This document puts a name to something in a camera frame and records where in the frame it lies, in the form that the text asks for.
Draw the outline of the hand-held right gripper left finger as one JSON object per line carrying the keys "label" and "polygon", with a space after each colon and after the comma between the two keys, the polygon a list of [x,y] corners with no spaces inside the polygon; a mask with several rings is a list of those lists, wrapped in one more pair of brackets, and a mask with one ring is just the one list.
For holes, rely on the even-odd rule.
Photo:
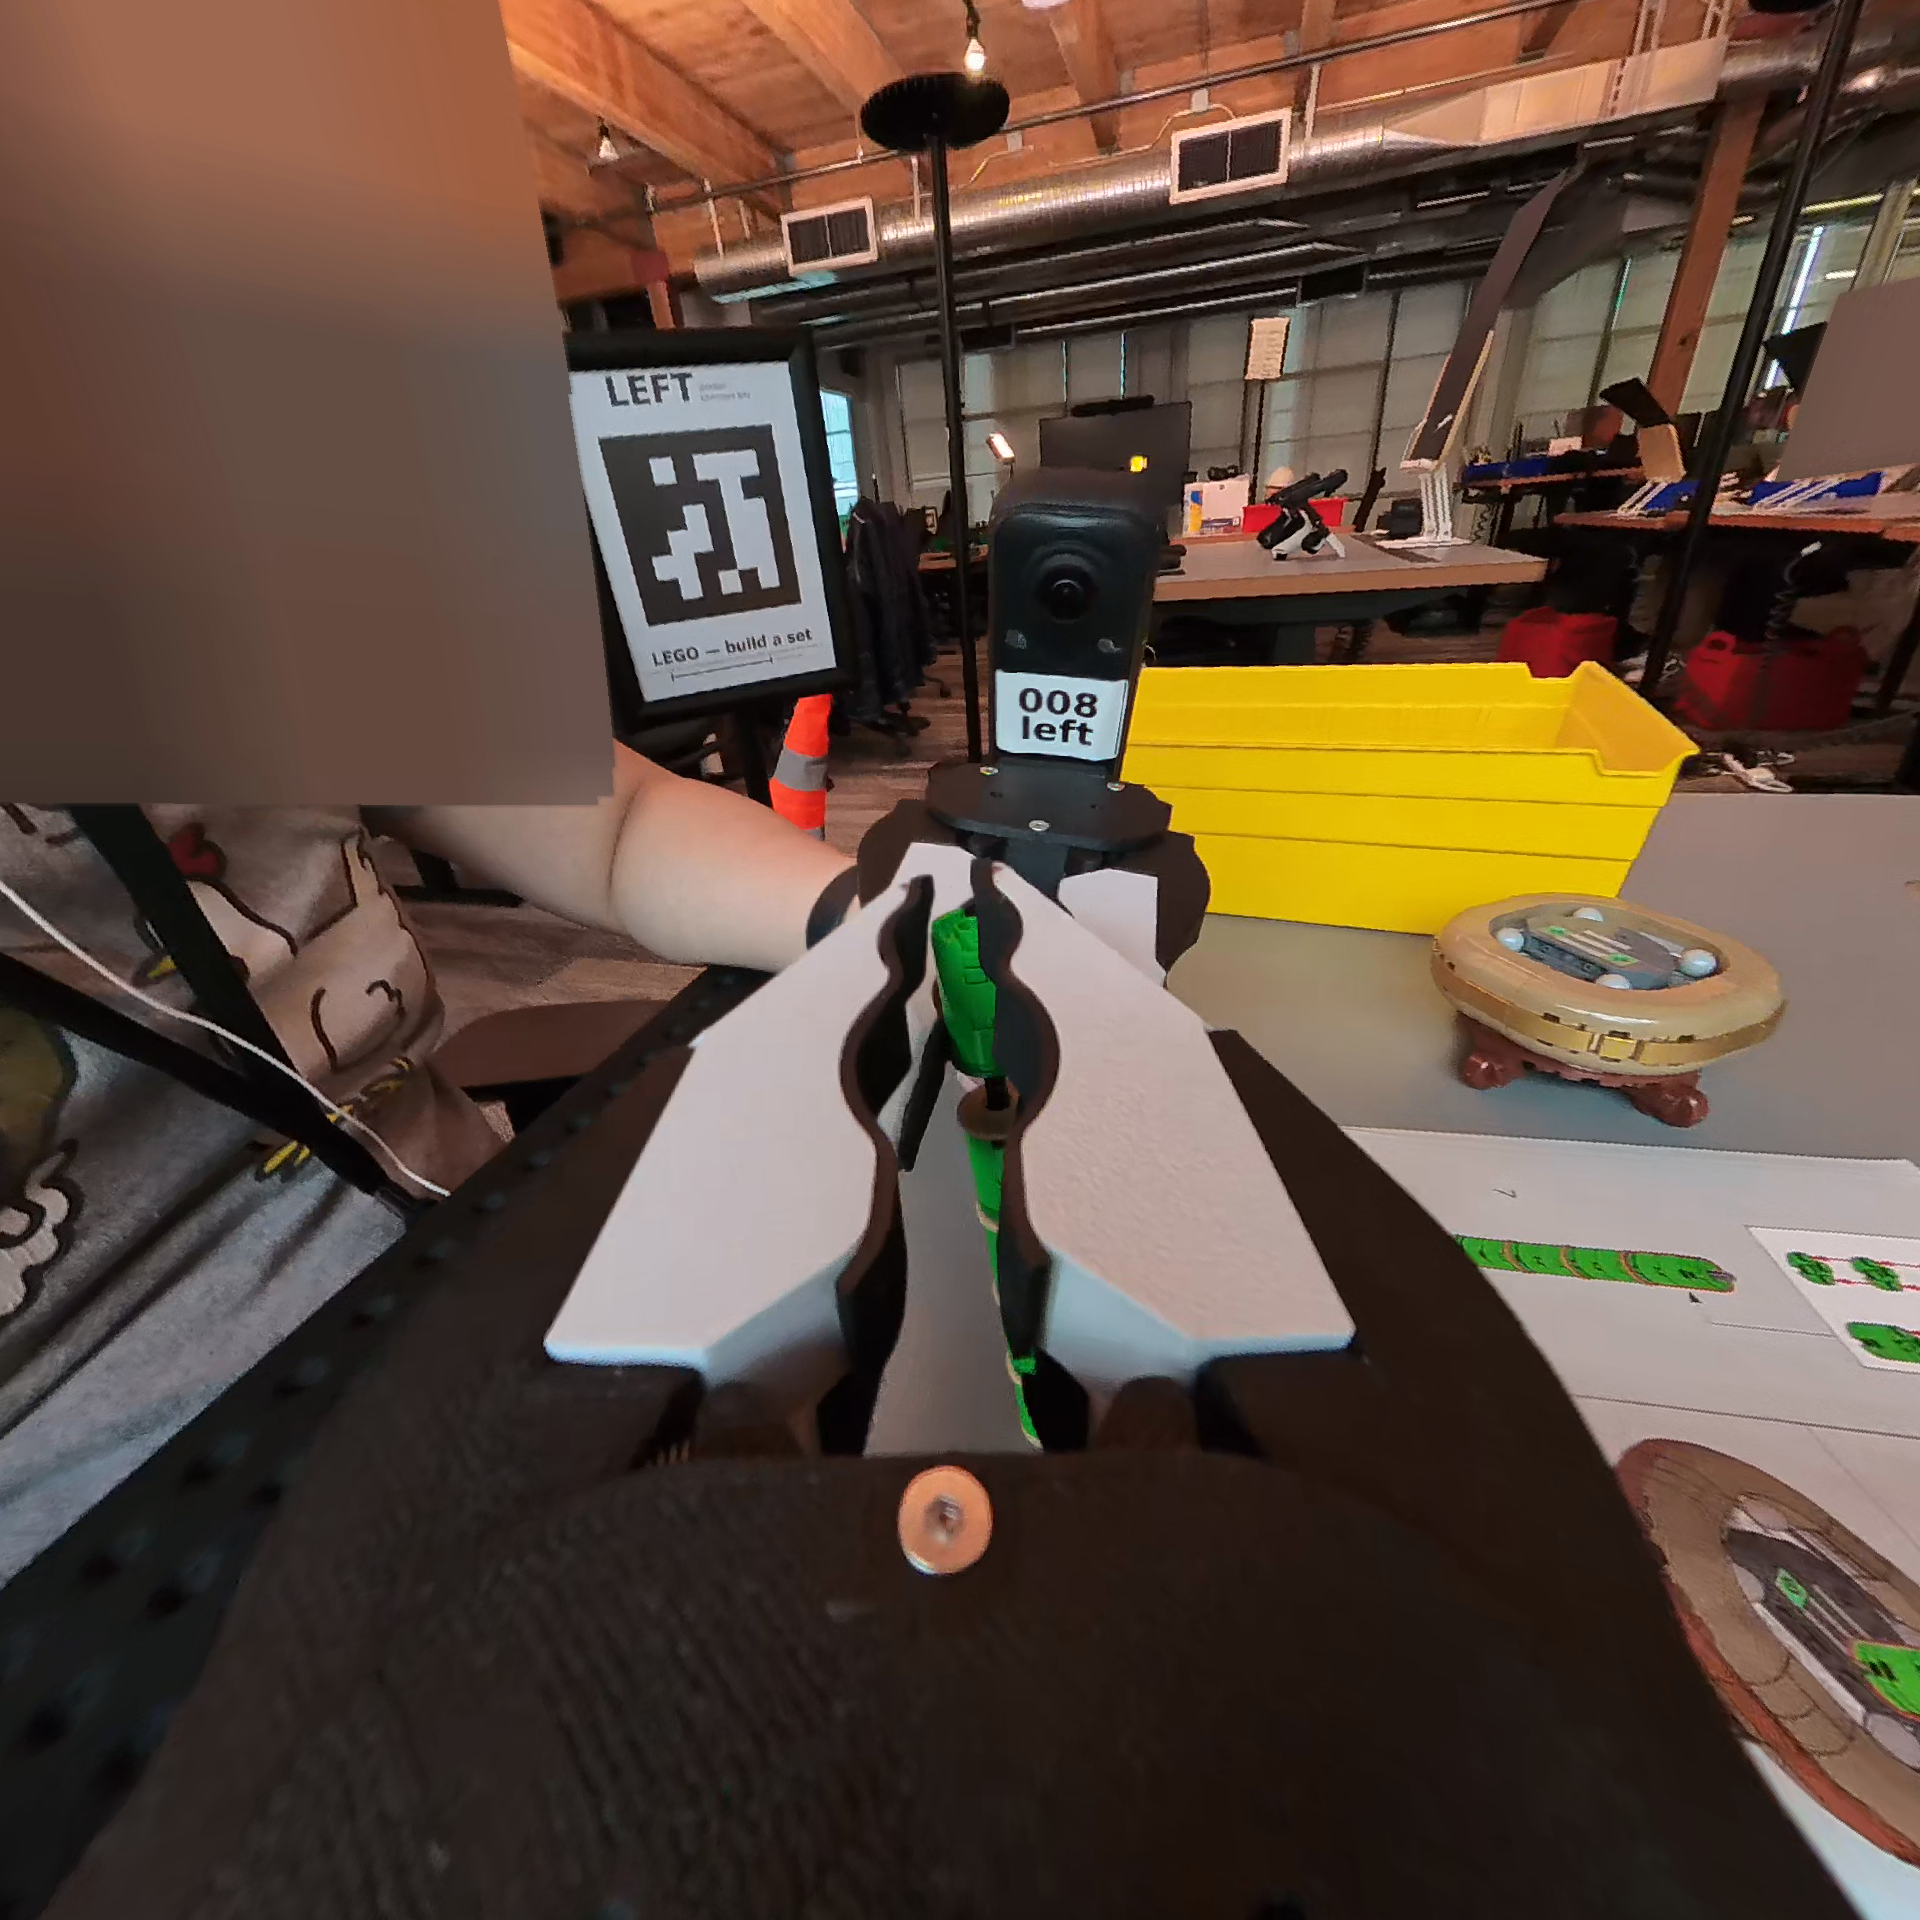
{"label": "hand-held right gripper left finger", "polygon": [[688,1048],[544,1332],[556,1363],[688,1370],[870,1412],[906,1317],[899,1136],[928,1046],[932,848]]}

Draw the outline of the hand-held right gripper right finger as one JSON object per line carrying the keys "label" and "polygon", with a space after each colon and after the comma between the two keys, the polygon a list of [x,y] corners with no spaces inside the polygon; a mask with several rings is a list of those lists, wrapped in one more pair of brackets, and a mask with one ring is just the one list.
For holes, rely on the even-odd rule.
{"label": "hand-held right gripper right finger", "polygon": [[1348,1349],[1353,1317],[1203,1016],[1012,868],[980,858],[971,880],[1017,1095],[997,1228],[1011,1354],[1118,1390]]}

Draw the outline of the green brick bamboo stalk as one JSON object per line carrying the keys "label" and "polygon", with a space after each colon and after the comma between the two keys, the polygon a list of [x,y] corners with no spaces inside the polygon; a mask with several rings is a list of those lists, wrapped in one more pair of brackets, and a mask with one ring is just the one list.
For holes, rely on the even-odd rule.
{"label": "green brick bamboo stalk", "polygon": [[968,1142],[977,1218],[988,1240],[992,1299],[1002,1319],[1002,1183],[1005,1144],[1016,1131],[1021,1092],[997,1054],[998,989],[980,960],[979,920],[971,907],[955,907],[931,924],[928,951],[936,967],[936,1000],[941,1015],[952,1064],[964,1090],[955,1118]]}

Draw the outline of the person's left forearm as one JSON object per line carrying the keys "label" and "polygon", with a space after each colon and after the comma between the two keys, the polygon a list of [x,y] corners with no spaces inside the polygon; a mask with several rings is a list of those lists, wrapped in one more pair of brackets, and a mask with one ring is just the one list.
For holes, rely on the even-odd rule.
{"label": "person's left forearm", "polygon": [[366,806],[373,831],[675,964],[779,971],[858,866],[773,810],[611,748],[590,805]]}

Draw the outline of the grey desk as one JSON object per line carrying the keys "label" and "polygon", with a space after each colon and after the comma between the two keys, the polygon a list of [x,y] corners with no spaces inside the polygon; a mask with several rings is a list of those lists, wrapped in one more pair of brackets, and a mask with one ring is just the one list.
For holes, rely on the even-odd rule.
{"label": "grey desk", "polygon": [[1753,946],[1788,995],[1765,1046],[1702,1072],[1713,1109],[1691,1130],[1550,1077],[1466,1088],[1426,934],[1210,917],[1168,984],[1344,1124],[1917,1162],[1916,806],[1753,796],[1664,806],[1626,898]]}

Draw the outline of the black monitor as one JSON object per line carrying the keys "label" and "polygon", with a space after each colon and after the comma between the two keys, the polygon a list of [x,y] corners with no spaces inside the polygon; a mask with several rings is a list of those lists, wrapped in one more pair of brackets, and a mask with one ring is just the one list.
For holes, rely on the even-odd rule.
{"label": "black monitor", "polygon": [[1041,422],[1048,471],[1118,474],[1163,495],[1180,495],[1193,448],[1189,400],[1116,400]]}

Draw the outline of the background work table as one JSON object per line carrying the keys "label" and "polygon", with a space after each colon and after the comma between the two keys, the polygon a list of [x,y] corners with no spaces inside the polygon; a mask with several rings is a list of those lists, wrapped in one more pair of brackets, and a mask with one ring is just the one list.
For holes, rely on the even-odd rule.
{"label": "background work table", "polygon": [[1337,558],[1285,559],[1252,535],[1190,540],[1155,590],[1152,666],[1309,666],[1324,628],[1426,608],[1452,595],[1533,586],[1548,562],[1486,543],[1344,538]]}

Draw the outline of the yellow plastic bin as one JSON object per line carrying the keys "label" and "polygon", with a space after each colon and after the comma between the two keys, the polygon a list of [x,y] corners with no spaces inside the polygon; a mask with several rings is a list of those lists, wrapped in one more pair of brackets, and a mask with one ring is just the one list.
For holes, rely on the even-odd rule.
{"label": "yellow plastic bin", "polygon": [[1595,663],[1148,667],[1122,773],[1214,917],[1432,934],[1510,895],[1618,895],[1693,740]]}

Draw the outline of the orange traffic cone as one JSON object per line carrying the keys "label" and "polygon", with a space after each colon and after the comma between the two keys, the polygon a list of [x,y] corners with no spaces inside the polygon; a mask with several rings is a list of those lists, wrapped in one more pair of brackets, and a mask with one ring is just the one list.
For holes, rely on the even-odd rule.
{"label": "orange traffic cone", "polygon": [[773,812],[816,842],[826,842],[829,722],[829,693],[798,700],[768,781]]}

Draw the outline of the black pole with disc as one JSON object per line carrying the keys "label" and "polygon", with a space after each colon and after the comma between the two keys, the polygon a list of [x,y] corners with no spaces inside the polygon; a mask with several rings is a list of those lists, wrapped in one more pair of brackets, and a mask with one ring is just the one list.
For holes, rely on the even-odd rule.
{"label": "black pole with disc", "polygon": [[932,269],[944,373],[948,439],[954,610],[960,639],[971,638],[970,604],[970,478],[963,407],[963,352],[954,300],[954,197],[948,152],[973,149],[1002,132],[1011,109],[1003,84],[980,70],[925,70],[880,84],[859,108],[859,131],[890,152],[928,158]]}

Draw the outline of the tan round brick pot base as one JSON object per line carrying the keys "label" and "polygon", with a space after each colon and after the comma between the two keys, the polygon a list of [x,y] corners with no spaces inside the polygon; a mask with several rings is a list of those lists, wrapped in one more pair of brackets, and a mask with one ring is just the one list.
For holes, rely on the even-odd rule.
{"label": "tan round brick pot base", "polygon": [[1468,1088],[1610,1088],[1672,1130],[1709,1115],[1701,1074],[1765,1045],[1788,1005],[1777,967],[1739,939],[1564,891],[1457,914],[1434,938],[1432,981],[1459,1020]]}

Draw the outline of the open instruction booklet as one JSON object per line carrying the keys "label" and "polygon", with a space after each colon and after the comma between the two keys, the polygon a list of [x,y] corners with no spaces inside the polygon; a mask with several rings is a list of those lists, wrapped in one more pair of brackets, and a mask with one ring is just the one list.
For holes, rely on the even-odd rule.
{"label": "open instruction booklet", "polygon": [[1350,1138],[1548,1355],[1848,1900],[1916,1916],[1916,1166]]}

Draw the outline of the white leaning board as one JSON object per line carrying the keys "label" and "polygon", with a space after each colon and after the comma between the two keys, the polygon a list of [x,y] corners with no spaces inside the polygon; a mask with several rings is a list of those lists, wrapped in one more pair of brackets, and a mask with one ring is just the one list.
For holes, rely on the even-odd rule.
{"label": "white leaning board", "polygon": [[1553,176],[1515,213],[1466,309],[1448,363],[1432,389],[1425,414],[1411,432],[1402,456],[1402,469],[1420,478],[1421,526],[1411,540],[1413,546],[1443,549],[1468,541],[1453,528],[1453,484],[1450,479],[1461,426],[1486,371],[1506,300],[1542,235],[1554,204],[1561,200],[1581,171],[1584,165],[1576,162],[1564,174]]}

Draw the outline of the person's grey printed shirt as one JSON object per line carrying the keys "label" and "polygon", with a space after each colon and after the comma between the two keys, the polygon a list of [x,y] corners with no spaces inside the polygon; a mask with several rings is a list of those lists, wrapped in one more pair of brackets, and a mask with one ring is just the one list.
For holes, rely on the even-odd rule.
{"label": "person's grey printed shirt", "polygon": [[206,1000],[62,806],[4,805],[4,958],[238,1088],[366,1123],[364,1191],[277,1134],[4,1003],[3,1571],[17,1576],[497,1151],[354,805],[144,810],[257,1020]]}

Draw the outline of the black slanted pole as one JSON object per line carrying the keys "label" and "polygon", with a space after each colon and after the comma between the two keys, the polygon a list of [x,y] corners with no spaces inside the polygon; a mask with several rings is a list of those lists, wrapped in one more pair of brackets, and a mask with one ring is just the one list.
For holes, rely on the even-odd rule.
{"label": "black slanted pole", "polygon": [[1836,2],[1830,7],[1830,28],[1822,50],[1814,79],[1808,90],[1803,119],[1795,139],[1792,162],[1788,167],[1778,204],[1768,228],[1768,246],[1760,261],[1753,295],[1744,310],[1742,332],[1738,336],[1736,356],[1721,391],[1718,411],[1702,429],[1697,443],[1693,461],[1693,494],[1686,504],[1684,524],[1680,526],[1672,546],[1672,564],[1667,572],[1664,598],[1654,615],[1644,669],[1638,676],[1638,695],[1654,709],[1661,707],[1661,686],[1673,638],[1678,632],[1683,610],[1690,596],[1690,578],[1701,549],[1713,528],[1713,511],[1721,492],[1721,475],[1728,466],[1728,455],[1738,439],[1738,427],[1748,400],[1753,374],[1760,363],[1762,341],[1768,336],[1773,300],[1786,275],[1786,261],[1792,251],[1801,211],[1808,197],[1808,182],[1817,167],[1817,156],[1827,134],[1833,102],[1840,93],[1845,66],[1849,62],[1864,2]]}

